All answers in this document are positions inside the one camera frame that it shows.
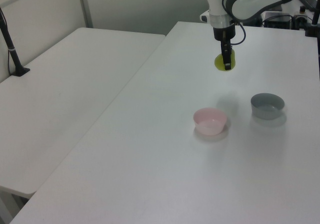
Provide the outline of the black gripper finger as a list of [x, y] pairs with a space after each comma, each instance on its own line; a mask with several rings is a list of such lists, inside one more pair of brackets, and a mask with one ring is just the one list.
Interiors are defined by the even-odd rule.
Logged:
[[220, 42], [223, 66], [225, 71], [232, 69], [232, 45], [230, 39], [224, 39]]

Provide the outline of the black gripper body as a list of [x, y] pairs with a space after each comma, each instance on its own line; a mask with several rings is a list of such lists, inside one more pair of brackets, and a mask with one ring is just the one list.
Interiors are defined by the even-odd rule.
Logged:
[[228, 41], [235, 37], [236, 28], [234, 26], [229, 26], [225, 28], [213, 28], [214, 38], [217, 41]]

